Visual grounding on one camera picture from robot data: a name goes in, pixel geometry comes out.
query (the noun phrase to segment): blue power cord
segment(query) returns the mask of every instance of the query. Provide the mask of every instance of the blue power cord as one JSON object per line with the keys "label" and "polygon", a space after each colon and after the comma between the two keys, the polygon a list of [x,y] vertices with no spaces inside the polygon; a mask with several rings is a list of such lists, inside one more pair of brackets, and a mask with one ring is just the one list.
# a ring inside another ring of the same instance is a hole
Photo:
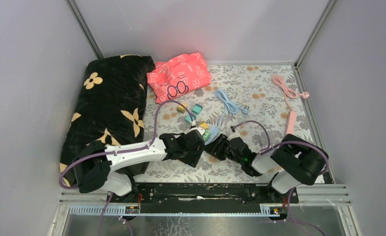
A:
{"label": "blue power cord", "polygon": [[214,94],[216,95],[217,98],[219,98],[219,100],[221,102],[223,102],[225,104],[225,109],[223,110],[223,113],[220,116],[220,119],[219,119],[219,122],[217,123],[217,126],[212,126],[209,129],[210,137],[205,142],[205,145],[207,145],[211,141],[213,141],[213,139],[219,134],[220,127],[222,126],[222,118],[226,114],[226,111],[228,111],[232,115],[237,114],[239,112],[239,110],[241,110],[244,114],[248,114],[249,113],[249,107],[248,106],[245,106],[243,108],[242,107],[238,107],[235,103],[233,103],[231,100],[229,100],[227,94],[224,91],[222,91],[220,89],[217,89],[214,92]]}

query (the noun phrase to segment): pink extension cord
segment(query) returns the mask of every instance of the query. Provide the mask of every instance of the pink extension cord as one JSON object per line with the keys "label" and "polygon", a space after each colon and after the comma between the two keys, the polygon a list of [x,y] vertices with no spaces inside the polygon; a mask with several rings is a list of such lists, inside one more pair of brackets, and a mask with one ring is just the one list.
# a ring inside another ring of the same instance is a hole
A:
{"label": "pink extension cord", "polygon": [[297,118],[297,113],[293,110],[293,108],[288,103],[287,97],[289,97],[290,99],[296,99],[299,96],[301,96],[302,98],[306,99],[310,96],[310,94],[308,92],[297,93],[296,91],[287,87],[285,85],[285,82],[284,82],[284,77],[282,77],[280,75],[274,75],[271,80],[275,85],[277,85],[278,87],[280,87],[280,89],[282,89],[284,91],[285,103],[290,108],[290,113],[288,114],[285,133],[286,134],[293,134],[294,133],[294,124],[296,123],[296,118]]}

